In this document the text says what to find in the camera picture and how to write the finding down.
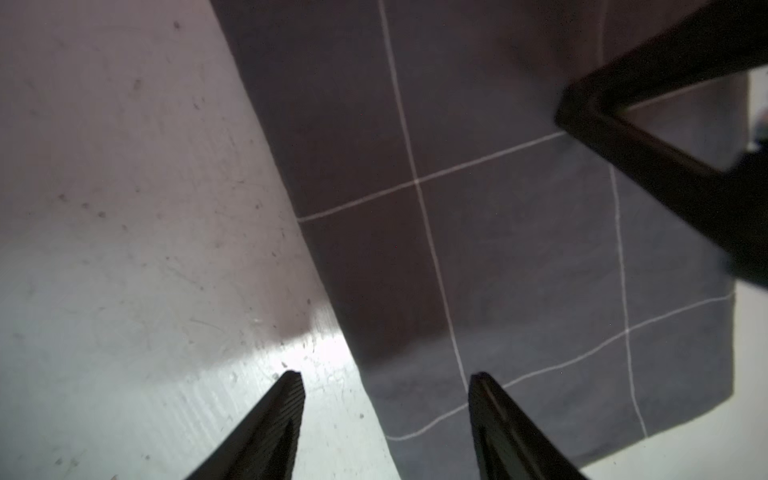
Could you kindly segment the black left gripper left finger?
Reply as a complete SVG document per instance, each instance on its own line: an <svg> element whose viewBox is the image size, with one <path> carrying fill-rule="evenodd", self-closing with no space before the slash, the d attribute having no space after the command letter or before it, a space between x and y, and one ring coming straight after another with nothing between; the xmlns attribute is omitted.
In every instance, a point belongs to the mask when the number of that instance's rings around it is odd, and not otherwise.
<svg viewBox="0 0 768 480"><path fill-rule="evenodd" d="M191 479L292 478L302 425L302 376L285 371Z"/></svg>

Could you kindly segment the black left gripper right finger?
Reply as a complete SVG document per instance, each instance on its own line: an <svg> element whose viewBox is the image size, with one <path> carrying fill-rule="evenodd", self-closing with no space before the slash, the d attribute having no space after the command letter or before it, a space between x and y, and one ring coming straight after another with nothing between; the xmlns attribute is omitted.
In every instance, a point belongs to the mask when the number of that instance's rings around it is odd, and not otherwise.
<svg viewBox="0 0 768 480"><path fill-rule="evenodd" d="M482 480L585 480L488 373L471 376L468 408Z"/></svg>

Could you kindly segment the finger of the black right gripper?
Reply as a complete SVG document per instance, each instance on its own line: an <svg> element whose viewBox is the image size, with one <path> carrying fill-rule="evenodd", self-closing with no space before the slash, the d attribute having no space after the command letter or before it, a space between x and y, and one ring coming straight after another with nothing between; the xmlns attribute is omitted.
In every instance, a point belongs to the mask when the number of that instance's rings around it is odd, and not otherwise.
<svg viewBox="0 0 768 480"><path fill-rule="evenodd" d="M621 118L628 105L767 62L767 4L711 1L570 84L555 123L767 285L767 144L716 170Z"/></svg>

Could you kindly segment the dark grey grid cloth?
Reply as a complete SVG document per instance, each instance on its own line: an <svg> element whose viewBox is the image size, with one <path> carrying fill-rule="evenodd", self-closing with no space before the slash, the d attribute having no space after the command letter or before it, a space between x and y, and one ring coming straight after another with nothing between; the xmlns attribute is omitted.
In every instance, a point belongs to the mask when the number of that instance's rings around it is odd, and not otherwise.
<svg viewBox="0 0 768 480"><path fill-rule="evenodd" d="M216 1L403 479L475 479L486 372L575 465L734 391L723 254L555 125L697 1Z"/></svg>

